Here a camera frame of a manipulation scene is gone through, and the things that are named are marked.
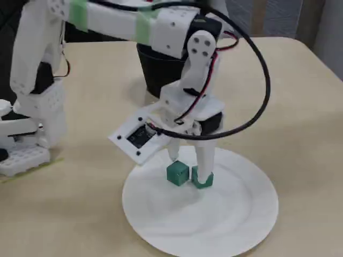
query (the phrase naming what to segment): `green tape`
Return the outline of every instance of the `green tape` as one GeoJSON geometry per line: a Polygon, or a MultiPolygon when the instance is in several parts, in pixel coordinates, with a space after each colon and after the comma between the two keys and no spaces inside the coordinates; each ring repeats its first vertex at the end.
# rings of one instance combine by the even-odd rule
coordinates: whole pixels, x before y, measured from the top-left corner
{"type": "Polygon", "coordinates": [[[135,38],[137,43],[150,44],[151,19],[156,19],[159,11],[142,11],[137,13],[135,38]]]}
{"type": "Polygon", "coordinates": [[[84,32],[88,32],[87,0],[71,0],[69,22],[84,32]]]}

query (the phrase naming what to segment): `robotic arm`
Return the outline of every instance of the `robotic arm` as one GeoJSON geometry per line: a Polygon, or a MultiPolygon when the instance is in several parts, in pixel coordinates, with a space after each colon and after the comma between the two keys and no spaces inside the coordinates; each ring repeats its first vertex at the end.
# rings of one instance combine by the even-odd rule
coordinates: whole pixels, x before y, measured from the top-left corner
{"type": "MultiPolygon", "coordinates": [[[[215,0],[213,4],[218,7],[225,3],[215,0]]],[[[6,102],[0,104],[0,148],[9,153],[0,162],[0,173],[12,176],[48,162],[48,149],[66,132],[62,80],[53,77],[63,51],[64,21],[136,41],[176,58],[189,55],[181,79],[163,87],[160,101],[140,109],[110,137],[137,163],[144,163],[166,145],[170,158],[177,160],[180,140],[156,133],[155,126],[192,135],[209,135],[221,129],[224,103],[211,94],[220,62],[216,47],[223,32],[221,20],[204,16],[195,7],[132,12],[106,5],[111,3],[32,0],[24,6],[10,81],[17,101],[12,107],[6,102]],[[8,121],[6,116],[11,112],[21,115],[20,119],[8,121]],[[27,149],[41,154],[28,155],[27,161],[19,164],[10,161],[11,156],[27,153],[27,149]]],[[[125,5],[150,3],[128,0],[125,5]]],[[[196,148],[198,179],[203,184],[213,170],[216,140],[190,143],[196,148]]]]}

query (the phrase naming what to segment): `plate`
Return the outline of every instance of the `plate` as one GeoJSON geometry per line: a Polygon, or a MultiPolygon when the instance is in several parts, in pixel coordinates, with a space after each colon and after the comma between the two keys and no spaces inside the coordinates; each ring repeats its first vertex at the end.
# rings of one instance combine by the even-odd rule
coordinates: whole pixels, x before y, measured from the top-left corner
{"type": "MultiPolygon", "coordinates": [[[[179,160],[196,165],[195,149],[179,160]]],[[[198,190],[189,180],[166,179],[167,150],[136,166],[123,189],[123,209],[135,230],[155,248],[180,257],[228,257],[267,237],[278,215],[278,196],[266,174],[246,158],[216,148],[213,186],[198,190]]]]}

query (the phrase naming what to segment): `red wire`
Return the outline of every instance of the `red wire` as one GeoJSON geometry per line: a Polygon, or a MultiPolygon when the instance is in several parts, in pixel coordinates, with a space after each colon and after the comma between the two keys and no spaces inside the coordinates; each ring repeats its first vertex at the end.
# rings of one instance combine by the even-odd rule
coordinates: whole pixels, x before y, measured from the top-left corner
{"type": "Polygon", "coordinates": [[[224,31],[225,34],[229,35],[230,37],[232,37],[233,39],[236,40],[236,42],[234,44],[232,44],[231,46],[227,46],[227,47],[218,47],[216,50],[217,51],[226,51],[229,49],[232,49],[234,47],[236,47],[238,45],[238,43],[240,42],[240,38],[238,36],[236,36],[234,33],[230,32],[230,31],[224,31]]]}
{"type": "Polygon", "coordinates": [[[71,71],[71,65],[70,65],[70,62],[68,61],[68,59],[66,58],[64,52],[62,52],[62,55],[64,56],[64,59],[66,61],[66,64],[67,64],[67,67],[68,67],[68,70],[66,72],[66,75],[63,75],[63,76],[55,76],[54,78],[66,78],[69,76],[70,74],[70,71],[71,71]]]}
{"type": "Polygon", "coordinates": [[[213,59],[211,61],[211,65],[210,65],[210,69],[208,70],[208,76],[207,76],[207,79],[206,79],[206,82],[205,82],[205,85],[203,87],[203,89],[201,90],[200,94],[197,96],[197,98],[194,100],[194,102],[192,103],[192,105],[188,108],[188,110],[186,112],[183,113],[183,115],[179,116],[179,118],[176,118],[174,120],[174,122],[177,122],[179,121],[180,119],[183,119],[184,117],[186,117],[192,110],[193,108],[197,105],[197,103],[199,102],[199,100],[203,97],[203,95],[205,94],[207,88],[208,88],[208,85],[210,84],[211,82],[211,78],[212,78],[212,73],[213,73],[213,68],[214,68],[214,64],[217,60],[217,57],[218,57],[218,54],[217,52],[214,52],[213,54],[213,59]]]}

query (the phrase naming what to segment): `white robotic arm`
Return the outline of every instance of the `white robotic arm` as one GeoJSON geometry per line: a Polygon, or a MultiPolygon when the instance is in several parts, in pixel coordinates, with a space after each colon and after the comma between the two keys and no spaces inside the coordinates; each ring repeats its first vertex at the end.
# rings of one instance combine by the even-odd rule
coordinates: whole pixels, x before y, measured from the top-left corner
{"type": "MultiPolygon", "coordinates": [[[[128,1],[127,6],[150,5],[146,2],[128,1]]],[[[213,133],[221,128],[224,103],[211,95],[213,80],[206,81],[208,75],[215,76],[219,57],[215,55],[217,39],[222,33],[221,23],[199,14],[194,7],[163,8],[153,12],[131,12],[114,10],[95,1],[75,0],[35,0],[29,1],[24,9],[13,48],[11,88],[17,94],[13,112],[26,116],[22,121],[0,122],[0,130],[8,126],[21,126],[16,136],[22,141],[11,139],[16,150],[26,147],[29,142],[37,150],[46,150],[56,145],[66,132],[63,110],[64,92],[62,80],[53,77],[58,69],[64,34],[64,21],[73,22],[78,27],[91,29],[102,34],[137,41],[151,46],[163,54],[181,58],[189,53],[189,59],[180,81],[165,86],[160,101],[139,110],[110,138],[137,163],[144,163],[156,151],[169,144],[168,150],[173,160],[177,159],[179,139],[157,135],[149,130],[147,123],[152,122],[170,131],[194,135],[213,133]],[[194,101],[195,95],[185,91],[192,89],[197,94],[206,85],[205,94],[192,112],[183,117],[182,123],[175,121],[194,101]],[[161,115],[152,115],[160,110],[161,115]],[[214,123],[208,129],[208,123],[214,123]],[[143,145],[137,145],[137,132],[144,128],[143,145]],[[30,140],[24,140],[30,134],[30,140]]],[[[8,138],[12,132],[0,134],[8,138]]],[[[8,143],[0,140],[0,148],[8,148],[8,143]]],[[[213,169],[215,140],[212,143],[193,141],[199,161],[199,181],[206,182],[213,169]]],[[[0,173],[13,175],[16,169],[37,165],[31,162],[25,168],[11,166],[5,168],[0,162],[0,173]]]]}

